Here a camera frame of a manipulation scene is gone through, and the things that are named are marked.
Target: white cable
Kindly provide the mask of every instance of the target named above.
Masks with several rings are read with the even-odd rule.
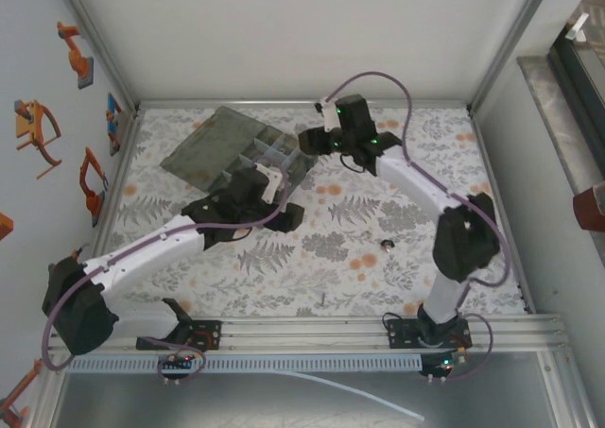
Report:
[[[332,387],[339,388],[340,390],[345,390],[347,392],[354,393],[355,395],[367,398],[368,400],[372,400],[373,402],[383,404],[386,407],[390,407],[391,409],[394,409],[395,411],[400,412],[406,416],[412,417],[416,420],[424,421],[424,416],[421,416],[420,414],[416,414],[415,412],[405,409],[404,407],[398,406],[397,404],[394,404],[392,402],[388,402],[387,400],[383,400],[382,398],[378,398],[375,395],[372,395],[371,393],[364,392],[363,390],[359,390],[357,388],[335,383],[334,381],[328,381],[327,379],[318,378],[317,376],[313,376],[310,374],[302,374],[294,371],[271,371],[271,373],[281,374],[283,376],[290,376],[292,378],[303,378],[308,379],[309,381],[315,381],[316,383],[331,385]]]

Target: floral tablecloth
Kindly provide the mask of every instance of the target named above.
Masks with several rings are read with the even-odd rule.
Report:
[[[321,126],[308,109],[241,109],[285,132]],[[137,137],[111,247],[119,248],[161,227],[205,194],[167,173],[160,162],[213,110],[148,110]],[[379,129],[401,134],[403,109],[374,109]],[[471,122],[464,109],[414,110],[408,146],[419,163],[462,194],[491,193]],[[219,244],[203,255],[150,275],[128,300],[178,300],[191,315],[315,317],[414,315],[435,278],[431,250],[435,226],[403,192],[320,157],[290,200],[306,211],[289,234],[255,229],[245,240]],[[391,253],[380,242],[395,243]],[[483,271],[502,273],[501,257]],[[524,313],[514,276],[497,289],[474,287],[465,309]]]

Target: gray leaf pattern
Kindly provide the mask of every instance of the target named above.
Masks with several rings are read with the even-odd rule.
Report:
[[[321,127],[314,109],[241,109],[259,121],[296,135]],[[165,172],[162,159],[214,111],[147,110],[141,121],[109,244],[120,248],[148,234],[205,194]],[[405,110],[374,109],[379,131],[402,132]],[[464,109],[414,110],[410,153],[461,194],[490,192]],[[127,300],[170,297],[192,316],[326,317],[416,313],[435,279],[435,226],[406,194],[368,173],[321,156],[291,195],[305,208],[289,234],[254,229],[241,242],[217,244],[170,264],[131,288]],[[379,247],[395,242],[391,253]],[[480,277],[502,275],[501,257]],[[522,314],[514,278],[503,287],[474,287],[464,309]]]

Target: patterned table surface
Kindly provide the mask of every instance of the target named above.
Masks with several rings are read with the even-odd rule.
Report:
[[[296,134],[322,125],[309,109],[241,109]],[[205,194],[167,173],[160,162],[214,110],[148,110],[137,137],[111,248],[161,227]],[[374,109],[380,130],[401,134],[406,110]],[[491,193],[471,122],[464,109],[414,110],[410,154],[459,193]],[[243,241],[219,244],[173,263],[140,282],[125,297],[141,302],[170,297],[191,315],[315,317],[414,315],[435,278],[431,250],[435,226],[407,196],[369,174],[321,157],[290,200],[305,208],[293,233],[255,229]],[[391,239],[395,249],[379,247]],[[502,275],[501,257],[483,278]],[[464,309],[522,314],[516,279],[497,289],[474,287]]]

